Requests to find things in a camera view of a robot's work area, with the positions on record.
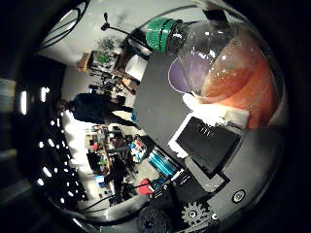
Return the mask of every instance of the red object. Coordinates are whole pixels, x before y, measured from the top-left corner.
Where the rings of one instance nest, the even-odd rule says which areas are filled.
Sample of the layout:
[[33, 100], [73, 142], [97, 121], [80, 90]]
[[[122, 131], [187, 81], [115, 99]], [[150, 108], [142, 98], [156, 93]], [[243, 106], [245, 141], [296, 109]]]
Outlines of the red object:
[[153, 193], [150, 189], [149, 189], [149, 186], [147, 185], [147, 183], [150, 183], [150, 181], [148, 179], [144, 179], [142, 180], [139, 184], [142, 185], [142, 184], [145, 184], [144, 186], [140, 186], [138, 187], [138, 192], [139, 194], [146, 194], [146, 195], [149, 195], [151, 193]]

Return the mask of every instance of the gear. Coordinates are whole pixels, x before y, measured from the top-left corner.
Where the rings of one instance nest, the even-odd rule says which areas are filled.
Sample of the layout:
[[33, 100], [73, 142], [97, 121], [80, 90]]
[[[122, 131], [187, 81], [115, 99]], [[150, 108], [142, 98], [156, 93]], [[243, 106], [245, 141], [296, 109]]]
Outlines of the gear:
[[188, 225], [196, 225], [202, 222], [207, 217], [210, 217], [209, 211], [202, 207], [202, 204], [196, 204], [196, 202], [189, 203], [187, 206], [184, 206], [182, 211], [182, 219]]

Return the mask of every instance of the green lid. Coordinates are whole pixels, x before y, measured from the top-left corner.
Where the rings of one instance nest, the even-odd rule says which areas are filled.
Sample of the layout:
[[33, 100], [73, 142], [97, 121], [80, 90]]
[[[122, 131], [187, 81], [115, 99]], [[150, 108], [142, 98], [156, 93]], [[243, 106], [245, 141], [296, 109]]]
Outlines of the green lid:
[[147, 44], [155, 49], [165, 52], [166, 38], [176, 20], [167, 17], [156, 17], [147, 25]]

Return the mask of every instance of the desk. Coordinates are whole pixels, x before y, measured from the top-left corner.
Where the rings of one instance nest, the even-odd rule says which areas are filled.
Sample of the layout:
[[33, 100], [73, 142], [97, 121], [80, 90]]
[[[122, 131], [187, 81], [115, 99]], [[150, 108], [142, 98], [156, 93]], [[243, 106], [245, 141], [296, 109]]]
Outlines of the desk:
[[167, 145], [190, 112], [183, 102], [183, 94], [173, 90], [167, 80], [168, 69], [174, 59], [173, 56], [153, 52], [139, 85], [134, 109], [137, 124], [171, 157], [184, 165]]

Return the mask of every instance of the person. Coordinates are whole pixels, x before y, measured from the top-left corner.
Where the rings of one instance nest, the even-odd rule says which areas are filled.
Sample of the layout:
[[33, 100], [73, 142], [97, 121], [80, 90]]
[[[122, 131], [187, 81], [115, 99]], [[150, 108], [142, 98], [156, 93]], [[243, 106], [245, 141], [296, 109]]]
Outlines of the person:
[[60, 100], [58, 109], [69, 110], [75, 119], [96, 124], [118, 123], [126, 126], [139, 127], [132, 121], [113, 114], [113, 111], [132, 113], [133, 109], [117, 103], [107, 95], [80, 93], [72, 101]]
[[114, 182], [116, 198], [115, 201], [120, 203], [122, 200], [121, 190], [123, 178], [127, 175], [127, 171], [123, 162], [117, 156], [110, 156], [112, 165], [108, 170], [104, 171], [104, 183]]

